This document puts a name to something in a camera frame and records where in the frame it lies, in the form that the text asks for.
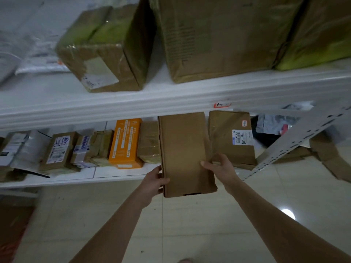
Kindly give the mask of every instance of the orange box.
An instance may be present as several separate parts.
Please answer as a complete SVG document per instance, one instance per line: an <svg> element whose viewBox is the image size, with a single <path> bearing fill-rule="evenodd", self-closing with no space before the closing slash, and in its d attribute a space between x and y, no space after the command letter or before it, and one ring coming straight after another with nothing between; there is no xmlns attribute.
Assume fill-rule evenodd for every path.
<svg viewBox="0 0 351 263"><path fill-rule="evenodd" d="M108 161L118 169L143 167L143 161L137 157L141 122L142 120L137 118L118 120L116 123Z"/></svg>

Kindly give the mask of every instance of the upper shelf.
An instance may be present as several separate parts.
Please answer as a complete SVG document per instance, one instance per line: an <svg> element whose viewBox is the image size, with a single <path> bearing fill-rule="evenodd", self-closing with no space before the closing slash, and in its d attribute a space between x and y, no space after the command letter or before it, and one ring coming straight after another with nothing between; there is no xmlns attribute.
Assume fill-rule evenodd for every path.
<svg viewBox="0 0 351 263"><path fill-rule="evenodd" d="M20 29L32 30L37 25L58 28L60 20L54 15L62 13L53 11L57 5L44 5ZM0 131L190 113L211 110L215 102L227 100L231 108L240 110L337 98L349 93L350 84L351 59L285 72L266 70L175 84L156 37L147 84L139 92L88 93L70 73L10 78L0 85Z"/></svg>

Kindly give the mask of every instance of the tiled floor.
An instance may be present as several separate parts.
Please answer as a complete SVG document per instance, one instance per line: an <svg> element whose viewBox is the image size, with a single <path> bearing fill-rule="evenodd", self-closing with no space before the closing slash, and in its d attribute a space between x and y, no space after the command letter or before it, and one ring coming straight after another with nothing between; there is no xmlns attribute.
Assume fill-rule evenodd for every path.
<svg viewBox="0 0 351 263"><path fill-rule="evenodd" d="M44 188L14 262L68 262L139 183ZM316 159L268 166L247 183L351 254L351 184L336 180ZM141 215L124 262L177 263L187 257L199 263L274 262L239 205L217 185L213 194L155 197Z"/></svg>

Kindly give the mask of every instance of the person's left arm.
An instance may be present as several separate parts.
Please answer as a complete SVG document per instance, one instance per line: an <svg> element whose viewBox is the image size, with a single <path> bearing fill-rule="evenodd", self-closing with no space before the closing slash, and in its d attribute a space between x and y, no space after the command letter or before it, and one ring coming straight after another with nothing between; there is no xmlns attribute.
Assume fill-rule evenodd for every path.
<svg viewBox="0 0 351 263"><path fill-rule="evenodd" d="M160 187L169 178L159 178L161 166L149 172L136 190L125 200L105 225L76 254L70 263L120 263L139 220L141 211L152 197L163 192Z"/></svg>

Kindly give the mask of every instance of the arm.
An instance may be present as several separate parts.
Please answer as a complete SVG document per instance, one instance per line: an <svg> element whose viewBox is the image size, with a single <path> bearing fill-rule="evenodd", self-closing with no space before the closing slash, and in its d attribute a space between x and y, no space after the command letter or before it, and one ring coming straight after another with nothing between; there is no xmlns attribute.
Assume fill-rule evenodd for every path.
<svg viewBox="0 0 351 263"><path fill-rule="evenodd" d="M163 192L160 186L169 183L169 178L159 178L160 170L161 166L156 167L145 176L137 189L70 263L122 262L142 209L151 203L152 197Z"/></svg>
<svg viewBox="0 0 351 263"><path fill-rule="evenodd" d="M226 191L239 203L278 263L351 262L351 257L332 246L267 202L236 175L224 154L221 165L201 162L215 173Z"/></svg>

